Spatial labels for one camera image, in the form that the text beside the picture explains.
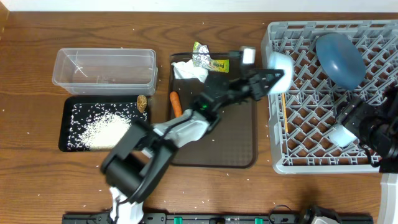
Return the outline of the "aluminium foil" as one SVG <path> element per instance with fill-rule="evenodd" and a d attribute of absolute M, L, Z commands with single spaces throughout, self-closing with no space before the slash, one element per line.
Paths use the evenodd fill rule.
<path fill-rule="evenodd" d="M 195 67 L 209 69 L 211 57 L 207 45 L 195 42 L 193 45 L 192 60 Z"/>

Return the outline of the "white napkin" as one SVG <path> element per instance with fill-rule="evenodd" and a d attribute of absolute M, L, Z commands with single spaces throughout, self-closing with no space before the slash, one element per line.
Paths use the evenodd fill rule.
<path fill-rule="evenodd" d="M 204 83 L 208 76 L 208 70 L 202 67 L 195 67 L 193 60 L 189 60 L 188 62 L 173 62 L 171 66 L 173 66 L 174 77 L 179 80 L 196 78 Z"/>

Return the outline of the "light blue cup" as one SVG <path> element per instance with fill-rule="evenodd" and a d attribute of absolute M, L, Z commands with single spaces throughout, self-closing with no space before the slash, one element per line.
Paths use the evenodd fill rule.
<path fill-rule="evenodd" d="M 357 140 L 357 137 L 341 124 L 335 124 L 331 127 L 328 138 L 339 147 L 346 147 Z"/>

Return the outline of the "brown food scrap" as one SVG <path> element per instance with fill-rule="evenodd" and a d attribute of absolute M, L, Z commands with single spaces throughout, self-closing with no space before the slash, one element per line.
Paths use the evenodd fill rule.
<path fill-rule="evenodd" d="M 136 107 L 140 113 L 144 113 L 147 107 L 147 97 L 139 95 L 136 101 Z"/>

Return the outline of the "wooden chopstick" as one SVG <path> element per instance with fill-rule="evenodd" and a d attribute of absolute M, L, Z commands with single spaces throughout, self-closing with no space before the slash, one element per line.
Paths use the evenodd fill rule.
<path fill-rule="evenodd" d="M 284 128 L 285 132 L 289 132 L 288 122 L 287 122 L 287 112 L 286 112 L 286 100 L 285 100 L 285 93 L 282 94 L 282 111 L 284 115 Z"/>

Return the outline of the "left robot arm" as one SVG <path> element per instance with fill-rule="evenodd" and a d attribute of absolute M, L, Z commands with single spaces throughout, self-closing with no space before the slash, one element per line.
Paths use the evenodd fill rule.
<path fill-rule="evenodd" d="M 110 223 L 139 223 L 144 200 L 154 191 L 178 150 L 214 130 L 220 108 L 255 101 L 281 84 L 287 72 L 252 69 L 228 80 L 220 74 L 207 76 L 203 91 L 178 118 L 149 125 L 135 121 L 100 166 L 110 186 L 113 208 Z"/>

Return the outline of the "yellow green candy wrapper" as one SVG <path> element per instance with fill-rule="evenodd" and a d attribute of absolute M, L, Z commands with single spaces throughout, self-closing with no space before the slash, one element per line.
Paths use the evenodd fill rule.
<path fill-rule="evenodd" d="M 229 72 L 229 60 L 223 59 L 211 59 L 209 64 L 209 70 L 214 72 L 222 72 L 228 73 Z"/>

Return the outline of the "dark blue plate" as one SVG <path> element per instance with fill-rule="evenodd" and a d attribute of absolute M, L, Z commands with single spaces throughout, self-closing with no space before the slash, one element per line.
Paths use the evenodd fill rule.
<path fill-rule="evenodd" d="M 316 41 L 320 65 L 340 88 L 354 90 L 365 78 L 364 60 L 347 36 L 329 33 Z"/>

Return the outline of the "orange carrot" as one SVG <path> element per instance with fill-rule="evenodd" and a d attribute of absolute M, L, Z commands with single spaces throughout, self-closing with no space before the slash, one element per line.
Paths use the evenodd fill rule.
<path fill-rule="evenodd" d="M 182 107 L 178 93 L 176 91 L 172 91 L 169 95 L 169 98 L 175 117 L 176 118 L 180 117 L 182 115 Z"/>

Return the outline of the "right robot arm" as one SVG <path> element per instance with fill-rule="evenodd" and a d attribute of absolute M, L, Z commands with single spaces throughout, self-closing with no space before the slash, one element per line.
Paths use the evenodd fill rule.
<path fill-rule="evenodd" d="M 378 223 L 397 223 L 397 88 L 386 91 L 379 107 L 360 98 L 339 110 L 336 122 L 358 138 L 359 144 L 381 179 Z"/>

